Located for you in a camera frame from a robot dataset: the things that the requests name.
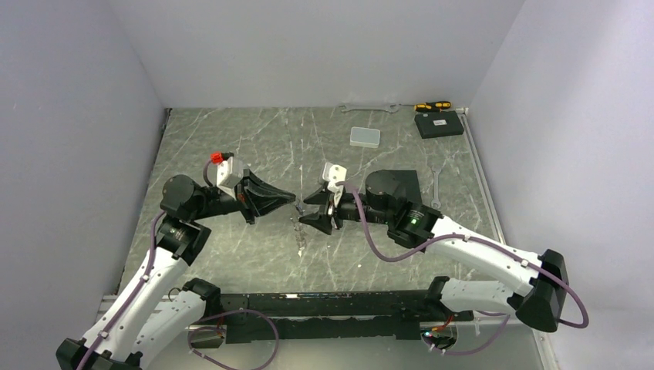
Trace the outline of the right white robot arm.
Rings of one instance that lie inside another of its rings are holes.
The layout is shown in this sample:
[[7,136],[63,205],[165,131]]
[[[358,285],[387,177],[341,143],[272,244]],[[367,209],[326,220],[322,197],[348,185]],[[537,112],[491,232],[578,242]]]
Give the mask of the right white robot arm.
[[328,165],[322,186],[305,199],[318,211],[300,222],[324,234],[358,221],[363,227],[383,224],[387,236],[407,249],[442,254],[488,276],[488,281],[465,282],[435,277],[425,299],[435,320],[461,311],[514,315],[530,328],[555,332],[563,323],[562,309],[570,296],[565,259],[547,249],[543,254],[499,244],[469,230],[416,197],[417,185],[398,171],[378,170],[365,180],[362,192],[344,186],[346,170]]

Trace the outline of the metal keyring disc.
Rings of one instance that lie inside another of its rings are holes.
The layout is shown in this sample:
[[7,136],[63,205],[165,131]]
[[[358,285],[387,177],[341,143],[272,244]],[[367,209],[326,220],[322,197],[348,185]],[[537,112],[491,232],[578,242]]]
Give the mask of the metal keyring disc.
[[299,202],[293,204],[293,211],[290,217],[292,226],[295,232],[295,241],[298,247],[298,255],[302,256],[304,250],[306,249],[306,232],[304,231],[304,225],[300,222],[301,216],[304,215],[304,210]]

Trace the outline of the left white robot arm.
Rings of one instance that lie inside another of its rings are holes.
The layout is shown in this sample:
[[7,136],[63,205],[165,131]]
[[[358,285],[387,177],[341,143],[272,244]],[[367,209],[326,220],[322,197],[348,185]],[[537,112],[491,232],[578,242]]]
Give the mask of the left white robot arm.
[[247,223],[286,204],[295,195],[250,170],[230,176],[223,187],[201,186],[180,174],[163,186],[158,215],[150,227],[145,258],[113,305],[80,339],[67,338],[56,350],[62,369],[145,369],[187,326],[210,324],[222,310],[219,287],[199,278],[179,297],[164,295],[194,263],[211,234],[199,220],[240,213]]

